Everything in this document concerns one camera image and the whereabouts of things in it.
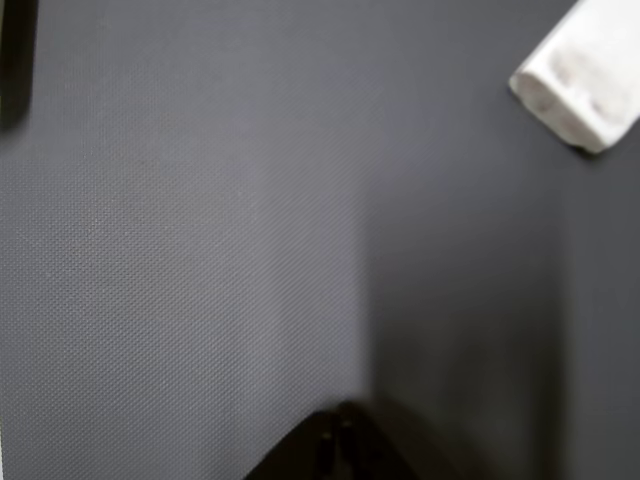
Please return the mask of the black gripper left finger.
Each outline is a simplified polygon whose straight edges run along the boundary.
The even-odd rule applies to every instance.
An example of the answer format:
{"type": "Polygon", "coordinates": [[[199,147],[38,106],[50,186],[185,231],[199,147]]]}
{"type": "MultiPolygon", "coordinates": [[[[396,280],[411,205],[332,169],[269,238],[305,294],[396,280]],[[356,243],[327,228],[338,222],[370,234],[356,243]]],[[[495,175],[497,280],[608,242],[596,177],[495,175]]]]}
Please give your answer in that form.
{"type": "Polygon", "coordinates": [[[339,407],[313,411],[245,476],[255,480],[342,479],[339,407]]]}

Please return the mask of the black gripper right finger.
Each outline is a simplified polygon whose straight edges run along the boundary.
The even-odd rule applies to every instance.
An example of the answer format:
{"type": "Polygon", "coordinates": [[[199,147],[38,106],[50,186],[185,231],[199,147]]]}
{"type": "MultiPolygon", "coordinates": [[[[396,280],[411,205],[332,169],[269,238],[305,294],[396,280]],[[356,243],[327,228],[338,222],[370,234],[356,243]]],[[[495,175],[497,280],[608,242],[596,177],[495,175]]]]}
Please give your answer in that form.
{"type": "Polygon", "coordinates": [[[374,418],[354,402],[341,404],[341,455],[352,479],[416,478],[374,418]]]}

